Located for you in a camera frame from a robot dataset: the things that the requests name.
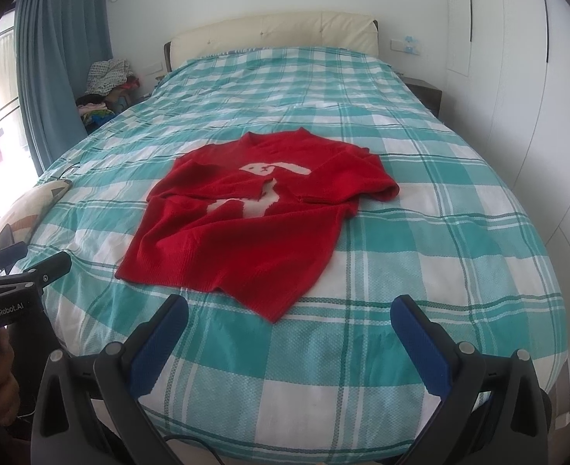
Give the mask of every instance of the pillow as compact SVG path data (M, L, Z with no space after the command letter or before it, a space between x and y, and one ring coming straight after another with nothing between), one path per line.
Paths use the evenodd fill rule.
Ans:
M9 224L14 242L29 240L48 210L70 189L70 180L48 181L35 186L14 201L10 209L0 218L0 234Z

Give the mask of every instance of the teal and white checkered bedsheet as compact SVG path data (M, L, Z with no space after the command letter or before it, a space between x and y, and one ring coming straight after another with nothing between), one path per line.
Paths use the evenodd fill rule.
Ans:
M300 126L370 148L401 193L389 203L361 201L317 284L276 325L221 293L114 278L148 191L176 156L247 131ZM22 265L71 254L71 272L44 303L76 355L123 340L170 293L187 298L188 327L141 399L162 432L262 462L354 463L403 452L436 403L390 325L390 303L405 293L455 340L492 355L529 350L545 389L565 360L563 300L524 210L373 57L284 48L191 60L41 180L77 163L65 176L74 186Z

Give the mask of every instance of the nightstand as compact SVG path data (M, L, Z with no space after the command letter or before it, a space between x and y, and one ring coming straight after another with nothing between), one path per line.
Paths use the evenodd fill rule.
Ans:
M412 94L436 117L440 114L440 102L442 101L442 91L432 86L424 80L411 79L410 77L399 77L408 86Z

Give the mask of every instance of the headboard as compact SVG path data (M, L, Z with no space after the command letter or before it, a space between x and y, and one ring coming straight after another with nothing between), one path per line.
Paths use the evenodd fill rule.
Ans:
M289 12L230 19L180 33L165 44L170 72L202 55L261 47L340 47L378 55L377 21L345 12Z

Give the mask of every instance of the pile of clothes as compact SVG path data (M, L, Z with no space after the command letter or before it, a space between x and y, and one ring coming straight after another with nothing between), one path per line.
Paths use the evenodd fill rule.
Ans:
M97 61L88 73L85 94L76 100L76 107L88 134L114 119L132 105L130 91L139 87L125 59Z

